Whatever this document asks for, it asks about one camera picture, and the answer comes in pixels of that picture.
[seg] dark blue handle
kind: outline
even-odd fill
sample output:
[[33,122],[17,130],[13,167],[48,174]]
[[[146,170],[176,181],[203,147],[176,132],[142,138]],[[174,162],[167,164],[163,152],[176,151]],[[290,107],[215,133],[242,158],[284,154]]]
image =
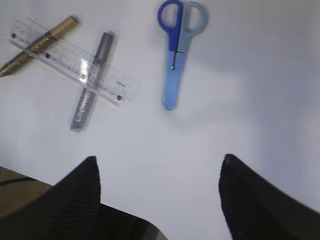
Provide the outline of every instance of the dark blue handle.
[[[176,15],[176,24],[174,27],[169,27],[164,24],[162,20],[162,13],[166,6],[170,4],[176,4],[178,6],[178,12]],[[169,51],[176,52],[178,50],[178,43],[179,43],[179,35],[181,29],[181,20],[183,16],[184,5],[179,0],[167,0],[165,1],[159,8],[158,11],[158,22],[160,27],[165,30],[169,35]]]

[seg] white surface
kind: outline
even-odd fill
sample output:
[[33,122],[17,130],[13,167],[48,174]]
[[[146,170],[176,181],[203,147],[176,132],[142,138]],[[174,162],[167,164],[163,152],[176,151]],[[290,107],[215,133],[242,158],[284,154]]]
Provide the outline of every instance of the white surface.
[[199,0],[207,29],[191,43],[179,104],[161,105],[167,51],[162,0],[7,0],[0,23],[50,28],[94,53],[119,37],[111,65],[141,81],[134,102],[97,101],[87,130],[69,131],[81,89],[40,62],[0,79],[1,165],[55,184],[96,155],[102,202],[155,224],[170,240],[230,240],[220,207],[222,160],[233,153],[320,211],[320,2]]

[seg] scissors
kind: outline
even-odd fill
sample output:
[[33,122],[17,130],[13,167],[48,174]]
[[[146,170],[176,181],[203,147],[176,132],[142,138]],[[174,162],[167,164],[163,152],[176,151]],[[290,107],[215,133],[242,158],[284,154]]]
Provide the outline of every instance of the scissors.
[[[162,20],[162,13],[165,7],[170,4],[177,5],[177,18],[174,27],[167,26]],[[193,29],[188,29],[189,8],[196,8],[200,13],[200,23]],[[197,2],[189,1],[183,4],[179,0],[167,0],[160,6],[157,18],[160,27],[169,36],[163,106],[166,110],[171,111],[177,104],[180,78],[191,39],[205,29],[208,23],[208,15],[205,9]]]

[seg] ruler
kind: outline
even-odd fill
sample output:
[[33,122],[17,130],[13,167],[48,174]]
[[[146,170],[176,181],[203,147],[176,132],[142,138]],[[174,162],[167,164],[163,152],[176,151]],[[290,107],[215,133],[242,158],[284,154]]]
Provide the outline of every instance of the ruler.
[[60,39],[41,54],[34,54],[27,49],[27,46],[47,31],[30,18],[16,20],[9,41],[82,87],[120,107],[128,96],[130,89],[133,88],[135,81],[116,69],[106,66],[105,77],[101,80],[97,89],[90,87],[87,85],[90,79],[90,76],[88,76],[89,70],[91,73],[94,69],[98,70],[98,67],[92,64],[94,60],[92,55],[64,39]]

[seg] scissor blade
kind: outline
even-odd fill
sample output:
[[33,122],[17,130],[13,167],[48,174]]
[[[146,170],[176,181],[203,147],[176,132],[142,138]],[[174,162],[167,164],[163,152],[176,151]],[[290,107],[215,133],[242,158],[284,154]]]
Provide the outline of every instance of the scissor blade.
[[164,86],[163,106],[171,111],[176,107],[181,73],[184,69],[186,55],[182,52],[168,52],[166,80]]

